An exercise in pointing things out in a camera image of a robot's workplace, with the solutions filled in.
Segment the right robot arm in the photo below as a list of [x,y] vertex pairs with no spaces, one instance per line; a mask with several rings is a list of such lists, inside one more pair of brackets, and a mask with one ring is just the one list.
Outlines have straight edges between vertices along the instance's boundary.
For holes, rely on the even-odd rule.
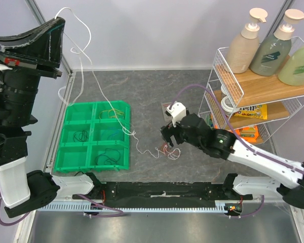
[[261,195],[282,199],[287,204],[304,209],[304,161],[292,161],[260,149],[234,133],[211,129],[206,122],[192,113],[176,124],[161,127],[164,140],[173,146],[184,142],[200,149],[210,157],[248,166],[264,174],[262,177],[227,175],[222,186],[223,196]]

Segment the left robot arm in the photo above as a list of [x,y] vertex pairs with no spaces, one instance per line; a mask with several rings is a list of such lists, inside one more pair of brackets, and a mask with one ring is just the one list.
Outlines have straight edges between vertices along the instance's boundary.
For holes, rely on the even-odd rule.
[[56,17],[18,35],[0,36],[0,207],[15,218],[40,209],[57,197],[100,196],[102,185],[92,173],[57,177],[26,171],[24,127],[32,115],[42,77],[58,78],[65,20]]

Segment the green snack box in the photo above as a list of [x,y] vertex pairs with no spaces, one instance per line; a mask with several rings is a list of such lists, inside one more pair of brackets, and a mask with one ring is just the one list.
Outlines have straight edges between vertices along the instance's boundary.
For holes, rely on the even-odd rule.
[[214,124],[213,124],[213,120],[212,120],[212,115],[211,115],[211,114],[205,115],[205,122],[206,122],[206,124],[207,124],[211,129],[214,129]]

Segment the white yogurt cup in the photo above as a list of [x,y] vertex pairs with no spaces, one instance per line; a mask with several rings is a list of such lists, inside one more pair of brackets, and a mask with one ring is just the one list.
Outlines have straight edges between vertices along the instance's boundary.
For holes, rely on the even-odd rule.
[[221,85],[220,89],[221,89],[221,106],[223,110],[229,114],[237,112],[238,109],[234,108],[233,104],[231,103],[229,97],[227,96],[225,87]]

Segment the green divided plastic bin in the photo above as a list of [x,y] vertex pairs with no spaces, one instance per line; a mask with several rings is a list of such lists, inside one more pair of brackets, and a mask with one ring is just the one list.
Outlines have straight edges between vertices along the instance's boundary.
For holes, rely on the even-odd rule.
[[127,170],[131,107],[124,101],[76,103],[66,109],[54,171]]

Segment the orange snack packet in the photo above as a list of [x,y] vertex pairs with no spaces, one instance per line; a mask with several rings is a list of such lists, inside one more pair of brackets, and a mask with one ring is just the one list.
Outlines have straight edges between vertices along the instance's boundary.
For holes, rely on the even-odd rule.
[[[235,115],[230,118],[232,126],[236,128],[239,126],[239,124],[248,124],[248,120],[251,119]],[[235,129],[235,131],[241,138],[245,139],[249,143],[257,144],[263,141],[257,125],[249,125],[243,128]]]

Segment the yellow candy bag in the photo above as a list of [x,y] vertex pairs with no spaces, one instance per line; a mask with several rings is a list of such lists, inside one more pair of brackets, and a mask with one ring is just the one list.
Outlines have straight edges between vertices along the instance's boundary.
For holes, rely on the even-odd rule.
[[247,117],[247,118],[256,118],[256,119],[268,119],[267,105],[252,105],[248,107],[240,108],[235,112],[234,116],[236,117]]

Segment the beige pump bottle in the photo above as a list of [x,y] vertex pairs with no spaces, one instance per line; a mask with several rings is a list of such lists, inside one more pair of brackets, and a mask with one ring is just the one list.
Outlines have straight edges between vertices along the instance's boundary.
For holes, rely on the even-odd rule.
[[228,67],[234,74],[243,73],[248,69],[259,47],[259,23],[266,22],[268,13],[262,8],[252,8],[249,16],[250,21],[232,40],[225,57]]

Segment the grey-green pump bottle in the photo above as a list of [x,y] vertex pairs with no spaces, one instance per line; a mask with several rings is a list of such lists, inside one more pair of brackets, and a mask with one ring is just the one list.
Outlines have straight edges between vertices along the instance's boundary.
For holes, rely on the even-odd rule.
[[292,46],[293,25],[304,20],[304,12],[297,9],[288,9],[284,13],[284,23],[276,31],[266,37],[260,44],[249,69],[261,76],[274,75]]

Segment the light green pump bottle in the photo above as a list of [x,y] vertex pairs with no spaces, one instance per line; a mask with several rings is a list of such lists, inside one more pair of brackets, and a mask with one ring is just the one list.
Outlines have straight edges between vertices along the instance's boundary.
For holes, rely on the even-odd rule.
[[288,59],[279,72],[278,79],[290,86],[304,85],[304,46]]

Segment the aluminium slotted rail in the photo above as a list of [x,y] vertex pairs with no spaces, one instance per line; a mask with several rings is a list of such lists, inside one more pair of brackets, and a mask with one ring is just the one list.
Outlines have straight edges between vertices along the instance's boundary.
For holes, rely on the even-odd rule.
[[[216,201],[213,206],[124,206],[115,207],[124,213],[227,213],[229,206]],[[40,209],[40,212],[113,212],[103,207],[98,207],[88,201],[54,201]]]

